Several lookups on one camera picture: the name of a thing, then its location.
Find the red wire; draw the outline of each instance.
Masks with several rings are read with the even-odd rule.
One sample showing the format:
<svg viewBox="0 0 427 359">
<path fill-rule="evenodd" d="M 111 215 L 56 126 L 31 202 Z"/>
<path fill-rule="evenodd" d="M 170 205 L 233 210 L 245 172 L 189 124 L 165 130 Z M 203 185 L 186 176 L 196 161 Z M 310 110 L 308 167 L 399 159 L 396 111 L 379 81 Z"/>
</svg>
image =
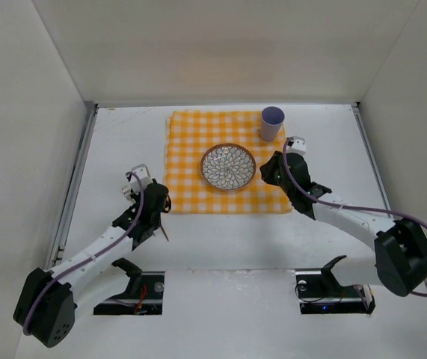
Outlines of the red wire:
<svg viewBox="0 0 427 359">
<path fill-rule="evenodd" d="M 133 310 L 133 313 L 136 314 L 138 308 L 141 305 L 141 302 L 145 299 L 145 297 L 147 296 L 147 285 L 144 284 L 144 286 L 141 288 L 141 294 L 140 294 L 140 299 L 138 300 L 137 305 L 135 306 L 135 309 Z"/>
</svg>

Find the white panel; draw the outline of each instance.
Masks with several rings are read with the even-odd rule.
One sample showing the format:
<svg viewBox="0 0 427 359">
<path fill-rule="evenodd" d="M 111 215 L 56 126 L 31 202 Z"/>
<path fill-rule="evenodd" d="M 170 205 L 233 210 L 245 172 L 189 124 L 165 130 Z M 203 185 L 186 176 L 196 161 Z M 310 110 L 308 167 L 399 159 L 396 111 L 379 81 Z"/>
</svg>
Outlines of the white panel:
<svg viewBox="0 0 427 359">
<path fill-rule="evenodd" d="M 418 0 L 35 0 L 84 99 L 353 101 Z"/>
<path fill-rule="evenodd" d="M 87 316 L 53 349 L 23 337 L 16 359 L 425 359 L 427 299 L 373 287 L 371 317 L 302 316 L 290 271 L 169 271 L 163 314 Z"/>
<path fill-rule="evenodd" d="M 381 195 L 350 105 L 287 105 L 286 134 L 307 140 L 305 159 L 316 182 L 345 200 L 381 206 Z M 257 110 L 263 105 L 198 106 L 205 111 Z M 93 132 L 65 255 L 98 238 L 129 206 L 125 172 L 145 163 L 162 181 L 165 121 L 185 107 L 101 109 Z M 129 257 L 143 270 L 290 269 L 323 266 L 335 256 L 372 251 L 335 228 L 292 212 L 284 215 L 164 215 L 158 231 Z"/>
<path fill-rule="evenodd" d="M 361 111 L 392 205 L 427 221 L 427 0 L 406 25 Z"/>
<path fill-rule="evenodd" d="M 0 1 L 0 359 L 13 310 L 58 223 L 85 107 L 29 0 Z"/>
</svg>

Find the checkered cloth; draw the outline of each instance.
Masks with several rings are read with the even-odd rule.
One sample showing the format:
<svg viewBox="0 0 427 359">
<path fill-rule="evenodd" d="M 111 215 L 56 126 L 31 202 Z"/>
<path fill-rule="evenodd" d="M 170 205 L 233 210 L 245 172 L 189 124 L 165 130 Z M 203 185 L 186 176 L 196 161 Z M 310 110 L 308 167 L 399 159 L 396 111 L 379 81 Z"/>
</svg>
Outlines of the checkered cloth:
<svg viewBox="0 0 427 359">
<path fill-rule="evenodd" d="M 288 198 L 278 187 L 261 180 L 265 164 L 285 141 L 284 128 L 276 140 L 259 137 L 260 111 L 175 111 L 167 121 L 164 184 L 170 190 L 176 213 L 285 213 Z M 244 188 L 219 191 L 206 184 L 200 173 L 202 155 L 216 144 L 239 144 L 256 160 L 256 174 Z"/>
</svg>

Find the white wall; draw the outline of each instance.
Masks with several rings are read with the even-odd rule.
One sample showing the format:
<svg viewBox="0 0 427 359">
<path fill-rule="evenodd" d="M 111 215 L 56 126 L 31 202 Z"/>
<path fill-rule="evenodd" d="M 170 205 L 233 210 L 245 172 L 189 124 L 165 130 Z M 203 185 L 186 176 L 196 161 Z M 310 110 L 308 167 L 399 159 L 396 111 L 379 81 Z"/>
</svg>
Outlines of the white wall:
<svg viewBox="0 0 427 359">
<path fill-rule="evenodd" d="M 23 281 L 42 262 L 85 107 L 30 0 L 0 0 L 0 359 L 13 358 Z"/>
<path fill-rule="evenodd" d="M 427 220 L 427 0 L 360 109 L 392 206 Z"/>
<path fill-rule="evenodd" d="M 34 0 L 84 99 L 357 101 L 418 0 Z"/>
</svg>

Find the patterned plate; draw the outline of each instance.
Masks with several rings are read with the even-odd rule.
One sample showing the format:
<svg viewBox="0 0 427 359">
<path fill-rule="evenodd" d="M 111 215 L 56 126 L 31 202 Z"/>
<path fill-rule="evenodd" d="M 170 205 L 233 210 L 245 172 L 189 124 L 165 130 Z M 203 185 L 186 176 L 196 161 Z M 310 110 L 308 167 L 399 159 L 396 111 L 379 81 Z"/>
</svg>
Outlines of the patterned plate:
<svg viewBox="0 0 427 359">
<path fill-rule="evenodd" d="M 229 191 L 251 182 L 256 162 L 250 151 L 238 144 L 217 144 L 203 154 L 200 172 L 209 185 Z"/>
</svg>

